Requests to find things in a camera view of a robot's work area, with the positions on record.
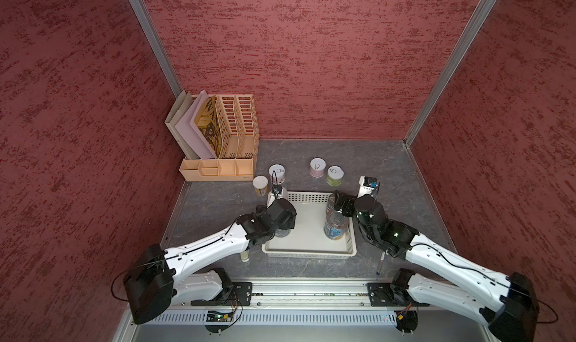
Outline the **blue can pink lid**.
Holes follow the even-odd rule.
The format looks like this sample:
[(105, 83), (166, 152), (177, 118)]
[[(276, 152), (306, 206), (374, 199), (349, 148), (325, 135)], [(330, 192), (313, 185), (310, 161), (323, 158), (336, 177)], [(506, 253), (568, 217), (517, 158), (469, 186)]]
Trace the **blue can pink lid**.
[(348, 231), (349, 218), (340, 211), (330, 210), (326, 212), (324, 225), (325, 236), (333, 241), (341, 239)]
[(291, 234), (292, 231), (293, 229), (277, 229), (274, 233), (274, 236), (278, 238), (284, 238)]

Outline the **small green can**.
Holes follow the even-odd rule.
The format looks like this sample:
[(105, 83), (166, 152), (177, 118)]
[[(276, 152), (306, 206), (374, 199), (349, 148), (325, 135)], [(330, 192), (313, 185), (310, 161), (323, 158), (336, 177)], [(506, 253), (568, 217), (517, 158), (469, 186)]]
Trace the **small green can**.
[(337, 187), (344, 179), (344, 171), (339, 166), (330, 166), (326, 170), (326, 181), (328, 185)]

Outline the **white plastic basket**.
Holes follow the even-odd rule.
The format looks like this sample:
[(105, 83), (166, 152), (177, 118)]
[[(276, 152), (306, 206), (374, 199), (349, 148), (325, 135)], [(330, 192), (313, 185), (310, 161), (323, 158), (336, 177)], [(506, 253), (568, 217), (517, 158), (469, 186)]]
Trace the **white plastic basket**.
[(297, 212), (295, 227), (285, 237), (274, 237), (262, 246), (269, 257), (348, 260), (357, 254), (351, 226), (337, 240), (324, 233), (329, 192), (291, 191), (287, 199)]

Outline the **yellow can white lid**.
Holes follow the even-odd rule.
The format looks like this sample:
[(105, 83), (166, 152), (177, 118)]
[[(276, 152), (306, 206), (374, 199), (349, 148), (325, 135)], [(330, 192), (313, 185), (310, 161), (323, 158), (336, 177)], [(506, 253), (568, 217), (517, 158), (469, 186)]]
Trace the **yellow can white lid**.
[(258, 196), (265, 196), (269, 193), (269, 179), (264, 175), (258, 175), (253, 178), (253, 189)]

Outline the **small pink white can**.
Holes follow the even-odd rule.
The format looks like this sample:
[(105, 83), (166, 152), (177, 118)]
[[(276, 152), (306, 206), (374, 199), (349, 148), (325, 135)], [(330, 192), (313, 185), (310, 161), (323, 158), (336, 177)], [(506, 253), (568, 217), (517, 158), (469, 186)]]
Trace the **small pink white can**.
[(285, 181), (285, 173), (285, 167), (279, 163), (275, 163), (268, 168), (268, 175), (273, 185), (282, 185)]

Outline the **dark can brown lid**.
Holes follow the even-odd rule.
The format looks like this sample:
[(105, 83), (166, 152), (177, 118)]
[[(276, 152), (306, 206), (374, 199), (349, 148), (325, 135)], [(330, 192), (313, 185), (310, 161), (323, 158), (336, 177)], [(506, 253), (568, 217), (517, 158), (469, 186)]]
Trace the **dark can brown lid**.
[(327, 214), (336, 210), (335, 208), (336, 199), (337, 197), (335, 193), (332, 193), (328, 196), (328, 201), (325, 209)]

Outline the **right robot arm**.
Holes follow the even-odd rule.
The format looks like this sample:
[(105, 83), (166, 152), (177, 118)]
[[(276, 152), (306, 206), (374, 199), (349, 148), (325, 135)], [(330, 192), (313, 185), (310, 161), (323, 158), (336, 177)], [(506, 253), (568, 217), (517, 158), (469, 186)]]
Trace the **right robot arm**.
[(445, 249), (424, 233), (388, 217), (370, 194), (334, 194), (334, 207), (358, 225), (363, 239), (392, 258), (421, 266), (443, 280), (433, 281), (402, 268), (390, 284), (398, 305), (436, 305), (487, 327), (499, 341), (533, 341), (539, 301), (533, 282), (482, 267)]

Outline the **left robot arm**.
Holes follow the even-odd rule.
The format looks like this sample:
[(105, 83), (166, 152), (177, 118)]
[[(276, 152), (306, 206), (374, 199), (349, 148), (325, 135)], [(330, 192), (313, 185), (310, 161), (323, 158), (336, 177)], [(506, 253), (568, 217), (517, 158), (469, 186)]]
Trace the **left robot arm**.
[(163, 249), (153, 244), (121, 274), (133, 321), (142, 325), (180, 302), (227, 299), (227, 275), (198, 271), (225, 257), (264, 245), (280, 230), (292, 230), (297, 211), (287, 199), (238, 216), (230, 226), (190, 244)]

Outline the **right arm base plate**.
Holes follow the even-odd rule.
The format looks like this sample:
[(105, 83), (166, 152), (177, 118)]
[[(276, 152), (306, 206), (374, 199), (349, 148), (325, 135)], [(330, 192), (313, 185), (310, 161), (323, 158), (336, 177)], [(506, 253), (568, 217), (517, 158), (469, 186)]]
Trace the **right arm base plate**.
[(396, 296), (390, 283), (367, 283), (367, 296), (371, 307), (407, 308), (429, 307), (429, 304), (414, 301), (409, 295)]

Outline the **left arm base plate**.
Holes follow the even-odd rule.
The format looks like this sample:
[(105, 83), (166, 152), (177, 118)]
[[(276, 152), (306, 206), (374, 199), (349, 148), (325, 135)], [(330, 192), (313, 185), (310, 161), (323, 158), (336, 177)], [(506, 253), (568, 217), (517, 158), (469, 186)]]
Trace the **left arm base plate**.
[(226, 306), (238, 300), (243, 306), (251, 304), (253, 284), (251, 282), (225, 283), (222, 291), (209, 301), (192, 301), (190, 306)]

